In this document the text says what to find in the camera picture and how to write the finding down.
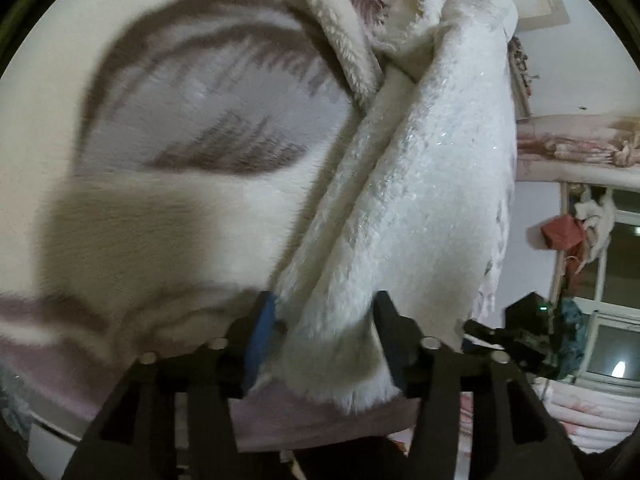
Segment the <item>clutter on nightstand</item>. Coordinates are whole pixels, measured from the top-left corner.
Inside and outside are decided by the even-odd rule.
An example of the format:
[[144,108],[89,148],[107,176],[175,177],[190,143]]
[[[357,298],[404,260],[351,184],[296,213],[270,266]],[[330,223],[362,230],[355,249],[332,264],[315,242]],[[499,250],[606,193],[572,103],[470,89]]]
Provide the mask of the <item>clutter on nightstand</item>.
[[517,120],[524,120],[532,116],[532,78],[528,73],[528,55],[518,37],[509,41],[508,53],[515,117]]

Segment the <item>pink floral curtain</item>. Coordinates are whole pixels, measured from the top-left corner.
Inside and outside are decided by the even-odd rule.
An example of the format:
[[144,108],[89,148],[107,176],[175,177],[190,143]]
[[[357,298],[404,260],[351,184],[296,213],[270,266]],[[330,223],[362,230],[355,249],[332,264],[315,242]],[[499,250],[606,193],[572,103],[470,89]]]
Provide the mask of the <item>pink floral curtain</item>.
[[639,188],[639,117],[549,115],[518,122],[518,180]]

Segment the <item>white plush garment on sill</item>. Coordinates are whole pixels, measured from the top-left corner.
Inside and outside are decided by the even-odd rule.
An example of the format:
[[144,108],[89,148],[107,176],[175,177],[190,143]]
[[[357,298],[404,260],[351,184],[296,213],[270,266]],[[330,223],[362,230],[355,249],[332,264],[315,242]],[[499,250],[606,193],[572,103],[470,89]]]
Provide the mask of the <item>white plush garment on sill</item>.
[[615,226],[616,206],[613,191],[606,188],[595,196],[595,188],[585,186],[575,204],[575,218],[582,222],[586,234],[585,263],[592,263],[608,248]]

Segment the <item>pink folded bedding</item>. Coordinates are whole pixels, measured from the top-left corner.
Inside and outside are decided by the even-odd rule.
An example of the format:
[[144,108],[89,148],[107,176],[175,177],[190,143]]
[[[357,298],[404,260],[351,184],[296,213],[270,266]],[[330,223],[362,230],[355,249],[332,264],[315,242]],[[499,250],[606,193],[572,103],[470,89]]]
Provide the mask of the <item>pink folded bedding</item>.
[[549,414],[574,445],[603,452],[629,437],[639,422],[639,399],[537,378],[533,384]]

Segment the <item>floral plush bed blanket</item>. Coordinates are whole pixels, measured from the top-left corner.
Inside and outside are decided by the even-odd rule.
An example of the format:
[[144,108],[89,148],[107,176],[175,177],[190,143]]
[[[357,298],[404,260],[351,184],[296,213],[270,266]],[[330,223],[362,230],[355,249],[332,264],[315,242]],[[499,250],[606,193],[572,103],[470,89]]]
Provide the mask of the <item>floral plush bed blanket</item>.
[[[516,10],[506,18],[511,39]],[[388,0],[349,0],[372,36]],[[276,291],[366,109],[305,0],[58,0],[1,79],[1,362],[76,434],[142,352]],[[262,379],[244,451],[410,427]]]

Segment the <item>blue garment on sill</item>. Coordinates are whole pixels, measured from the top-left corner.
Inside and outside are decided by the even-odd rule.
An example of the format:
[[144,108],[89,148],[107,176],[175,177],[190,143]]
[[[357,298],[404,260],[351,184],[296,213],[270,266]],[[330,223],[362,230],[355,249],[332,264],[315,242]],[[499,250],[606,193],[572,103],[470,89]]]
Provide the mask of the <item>blue garment on sill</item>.
[[574,375],[580,369],[586,353],[588,320],[573,298],[562,298],[556,306],[554,334],[558,338],[557,380]]

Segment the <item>white knit cardigan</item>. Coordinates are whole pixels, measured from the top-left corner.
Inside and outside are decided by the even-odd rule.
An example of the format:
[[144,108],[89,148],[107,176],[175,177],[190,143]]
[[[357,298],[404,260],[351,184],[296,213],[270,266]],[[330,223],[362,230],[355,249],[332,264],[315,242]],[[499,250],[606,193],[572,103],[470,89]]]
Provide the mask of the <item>white knit cardigan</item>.
[[396,394],[370,304],[387,290],[428,336],[499,272],[516,133],[509,0],[388,0],[367,36],[349,0],[305,0],[366,109],[276,281],[285,325],[260,376],[363,411]]

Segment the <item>red garment on sill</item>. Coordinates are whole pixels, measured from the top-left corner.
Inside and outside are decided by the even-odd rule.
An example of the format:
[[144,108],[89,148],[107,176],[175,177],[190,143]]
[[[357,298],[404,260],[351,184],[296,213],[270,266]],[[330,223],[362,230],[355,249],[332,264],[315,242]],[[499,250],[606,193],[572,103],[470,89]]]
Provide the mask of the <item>red garment on sill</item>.
[[563,214],[544,223],[540,232],[548,249],[564,254],[562,289],[574,294],[587,258],[587,235],[582,222],[571,214]]

